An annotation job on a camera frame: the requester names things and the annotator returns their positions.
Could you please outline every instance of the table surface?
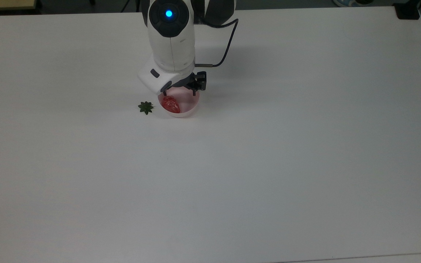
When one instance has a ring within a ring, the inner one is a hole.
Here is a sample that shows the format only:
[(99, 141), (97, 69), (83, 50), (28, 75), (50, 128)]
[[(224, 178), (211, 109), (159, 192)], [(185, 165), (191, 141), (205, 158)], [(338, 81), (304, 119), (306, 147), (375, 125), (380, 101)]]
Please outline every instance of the table surface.
[(306, 263), (421, 263), (421, 254), (304, 261)]
[(139, 112), (140, 14), (0, 17), (0, 263), (421, 253), (421, 20), (235, 16), (186, 119)]

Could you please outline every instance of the bowl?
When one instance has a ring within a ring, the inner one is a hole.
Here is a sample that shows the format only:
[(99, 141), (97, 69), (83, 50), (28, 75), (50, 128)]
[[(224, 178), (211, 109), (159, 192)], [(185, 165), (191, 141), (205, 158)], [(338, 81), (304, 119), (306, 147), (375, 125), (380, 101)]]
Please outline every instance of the bowl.
[[(196, 96), (193, 96), (193, 91), (190, 89), (185, 87), (172, 87), (167, 90), (167, 96), (173, 96), (177, 100), (178, 105), (180, 105), (180, 113), (165, 110), (170, 116), (183, 118), (192, 115), (192, 113), (196, 111), (197, 102), (199, 101), (199, 92), (196, 92)], [(160, 106), (162, 106), (162, 100), (163, 97), (165, 97), (164, 94), (161, 93), (157, 97)]]

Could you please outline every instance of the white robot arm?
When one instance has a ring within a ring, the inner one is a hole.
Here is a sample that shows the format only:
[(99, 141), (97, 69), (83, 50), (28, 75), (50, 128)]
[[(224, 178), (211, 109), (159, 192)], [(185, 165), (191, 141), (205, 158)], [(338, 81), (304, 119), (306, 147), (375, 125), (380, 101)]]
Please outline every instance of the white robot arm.
[[(152, 55), (139, 72), (139, 79), (157, 95), (170, 87), (185, 86), (194, 92), (205, 90), (206, 73), (200, 72), (197, 75), (193, 73), (194, 23), (199, 20), (194, 19), (194, 14), (202, 19), (206, 17), (214, 23), (222, 24), (233, 14), (236, 2), (234, 0), (150, 0), (142, 4)], [(221, 11), (224, 6), (227, 6), (224, 8), (227, 12)], [(214, 13), (219, 11), (220, 14), (209, 16), (206, 14), (209, 7), (215, 9)]]

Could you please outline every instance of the green leaf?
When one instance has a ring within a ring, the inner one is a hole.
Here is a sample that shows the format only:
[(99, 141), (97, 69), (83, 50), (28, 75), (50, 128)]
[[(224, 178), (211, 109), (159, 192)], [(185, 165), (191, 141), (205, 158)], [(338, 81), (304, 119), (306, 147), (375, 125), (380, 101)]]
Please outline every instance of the green leaf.
[(140, 112), (144, 112), (146, 115), (148, 115), (149, 112), (152, 112), (152, 109), (154, 108), (150, 102), (141, 102), (141, 105), (138, 105), (138, 107), (141, 109)]

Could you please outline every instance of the strawberry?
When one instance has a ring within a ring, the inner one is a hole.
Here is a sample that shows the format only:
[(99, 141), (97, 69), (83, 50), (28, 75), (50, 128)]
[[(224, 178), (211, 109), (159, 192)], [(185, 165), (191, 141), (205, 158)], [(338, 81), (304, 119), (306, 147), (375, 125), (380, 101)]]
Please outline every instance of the strawberry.
[(162, 107), (173, 113), (180, 113), (180, 105), (178, 105), (177, 99), (173, 96), (165, 96), (162, 100)]

